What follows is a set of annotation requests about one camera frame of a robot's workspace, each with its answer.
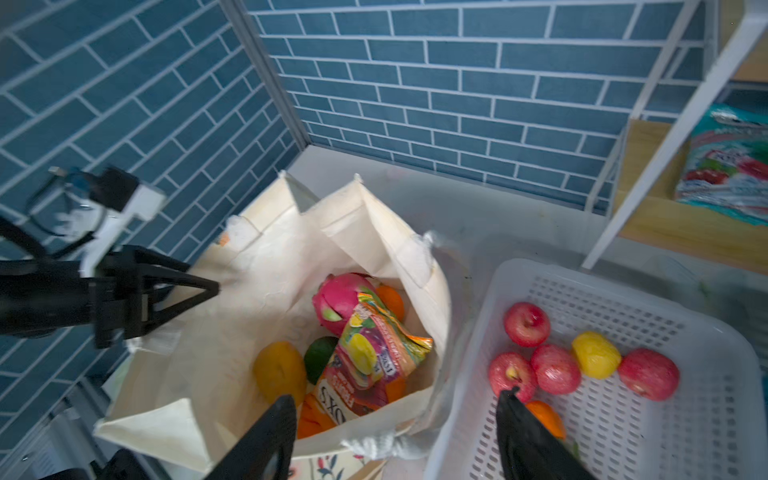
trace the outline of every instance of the perforated basket bottom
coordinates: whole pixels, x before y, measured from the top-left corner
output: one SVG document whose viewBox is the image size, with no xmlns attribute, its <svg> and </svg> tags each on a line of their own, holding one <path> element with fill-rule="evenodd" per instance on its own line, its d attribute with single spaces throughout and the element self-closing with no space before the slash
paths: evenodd
<svg viewBox="0 0 768 480">
<path fill-rule="evenodd" d="M 603 333 L 622 353 L 639 346 L 660 349 L 686 328 L 547 278 L 533 282 L 527 300 L 547 311 L 553 326 L 550 341 L 562 346 L 591 329 Z M 535 399 L 560 414 L 568 443 L 578 443 L 582 462 L 597 478 L 648 478 L 643 466 L 649 461 L 657 465 L 654 477 L 659 479 L 739 478 L 733 376 L 687 372 L 684 381 L 672 399 L 654 406 L 627 389 L 617 374 L 605 380 L 585 376 L 578 390 L 567 396 L 539 390 Z M 491 395 L 482 408 L 485 421 L 464 478 L 503 479 L 496 442 L 496 398 Z M 649 430 L 650 442 L 645 439 Z"/>
</svg>

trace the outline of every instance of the green fruit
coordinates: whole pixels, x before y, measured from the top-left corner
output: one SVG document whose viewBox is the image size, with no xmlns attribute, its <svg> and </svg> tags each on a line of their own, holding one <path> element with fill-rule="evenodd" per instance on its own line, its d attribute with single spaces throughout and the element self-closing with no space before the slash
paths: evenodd
<svg viewBox="0 0 768 480">
<path fill-rule="evenodd" d="M 317 380 L 323 374 L 323 370 L 328 365 L 333 350 L 336 349 L 336 344 L 339 342 L 335 336 L 324 336 L 318 338 L 304 354 L 304 367 L 306 368 L 306 379 L 313 385 L 317 384 Z"/>
</svg>

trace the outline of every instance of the wooden shelf board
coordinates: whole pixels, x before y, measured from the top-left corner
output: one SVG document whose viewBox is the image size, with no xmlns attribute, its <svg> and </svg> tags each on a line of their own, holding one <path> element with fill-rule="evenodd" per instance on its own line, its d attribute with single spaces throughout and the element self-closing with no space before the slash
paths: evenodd
<svg viewBox="0 0 768 480">
<path fill-rule="evenodd" d="M 744 15 L 743 0 L 720 0 L 720 51 Z M 731 78 L 733 81 L 768 82 L 768 35 L 763 35 Z"/>
<path fill-rule="evenodd" d="M 618 208 L 671 125 L 633 120 L 627 136 Z M 673 200 L 687 147 L 670 162 L 619 233 L 623 238 L 768 275 L 768 227 L 755 227 L 704 207 Z"/>
</svg>

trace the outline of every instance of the paper bag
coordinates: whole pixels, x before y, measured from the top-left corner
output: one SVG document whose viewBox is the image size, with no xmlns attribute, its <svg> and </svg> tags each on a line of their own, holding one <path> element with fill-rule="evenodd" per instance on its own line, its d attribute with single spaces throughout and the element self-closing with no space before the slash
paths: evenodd
<svg viewBox="0 0 768 480">
<path fill-rule="evenodd" d="M 145 346 L 155 341 L 165 347 L 134 354 L 96 435 L 200 472 L 210 470 L 268 407 L 251 371 L 258 352 L 287 340 L 303 353 L 327 335 L 311 297 L 329 273 L 350 271 L 403 288 L 412 304 L 404 325 L 416 335 L 431 336 L 435 348 L 408 377 L 409 395 L 297 441 L 293 456 L 340 452 L 342 440 L 392 429 L 401 435 L 413 428 L 433 387 L 435 393 L 440 388 L 433 383 L 451 312 L 445 276 L 429 242 L 358 177 L 315 202 L 283 173 L 231 222 L 232 241 L 212 245 L 190 269 L 220 282 L 220 294 L 143 339 Z M 191 295 L 189 289 L 177 290 L 169 304 Z"/>
</svg>

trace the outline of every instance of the gray corner trim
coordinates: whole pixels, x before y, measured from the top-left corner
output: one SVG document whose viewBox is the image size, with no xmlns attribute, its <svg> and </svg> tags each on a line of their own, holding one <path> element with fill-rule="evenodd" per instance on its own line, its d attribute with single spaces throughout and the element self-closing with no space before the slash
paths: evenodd
<svg viewBox="0 0 768 480">
<path fill-rule="evenodd" d="M 296 145 L 303 151 L 310 144 L 310 136 L 304 129 L 304 124 L 301 122 L 296 109 L 293 108 L 288 92 L 280 82 L 280 77 L 273 67 L 270 53 L 261 41 L 259 32 L 256 30 L 253 19 L 248 15 L 245 5 L 243 5 L 242 0 L 219 0 L 219 5 L 232 24 L 235 35 L 243 44 L 243 49 L 253 64 L 253 68 L 256 69 L 256 73 L 264 82 L 267 93 L 275 102 L 275 107 L 280 112 L 280 116 L 296 141 Z"/>
</svg>

